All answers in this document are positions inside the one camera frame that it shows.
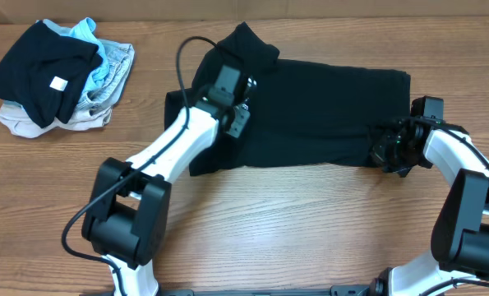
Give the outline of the black polo shirt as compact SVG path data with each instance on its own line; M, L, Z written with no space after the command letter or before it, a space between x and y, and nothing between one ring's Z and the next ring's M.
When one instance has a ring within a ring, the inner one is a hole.
M411 77L397 70L336 67L279 58L241 23L211 49L186 92L165 98L164 125L177 118L185 99L215 81L223 65L252 75L257 89L242 135L222 135L190 164L198 176L220 169L331 163L371 167L376 126L409 115Z

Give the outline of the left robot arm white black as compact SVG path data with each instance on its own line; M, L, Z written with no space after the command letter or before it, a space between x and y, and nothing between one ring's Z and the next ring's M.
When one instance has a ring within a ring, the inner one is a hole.
M256 87L250 76L220 75L142 152L99 167L82 235L108 264L114 295L158 294L152 259L165 235L172 185L219 135L241 135Z

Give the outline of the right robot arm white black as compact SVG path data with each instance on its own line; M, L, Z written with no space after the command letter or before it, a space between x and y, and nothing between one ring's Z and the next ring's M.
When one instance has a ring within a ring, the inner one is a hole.
M468 132L420 118L380 125L370 155L401 178L414 166L437 167L450 186L431 234L430 248L388 268L366 295L442 295L462 284L489 288L489 160Z

